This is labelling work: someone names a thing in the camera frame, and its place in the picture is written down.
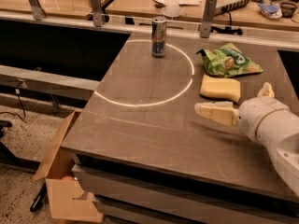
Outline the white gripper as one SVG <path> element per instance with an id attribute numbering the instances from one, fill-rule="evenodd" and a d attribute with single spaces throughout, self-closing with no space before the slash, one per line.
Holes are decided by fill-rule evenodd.
<path id="1" fill-rule="evenodd" d="M 238 128 L 252 141 L 257 140 L 257 130 L 260 123 L 270 114 L 290 109 L 275 99 L 272 85 L 265 82 L 259 90 L 258 97 L 242 103 L 239 109 L 234 108 L 233 102 L 197 103 L 195 112 L 206 119 L 212 119 L 226 126 Z"/>

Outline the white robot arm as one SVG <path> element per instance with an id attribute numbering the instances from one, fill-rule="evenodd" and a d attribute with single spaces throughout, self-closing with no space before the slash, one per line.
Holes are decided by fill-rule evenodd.
<path id="1" fill-rule="evenodd" d="M 232 102 L 197 103 L 194 109 L 203 118 L 236 125 L 250 140 L 262 145 L 279 176 L 299 195 L 299 117 L 275 98 L 269 82 L 238 109 Z"/>

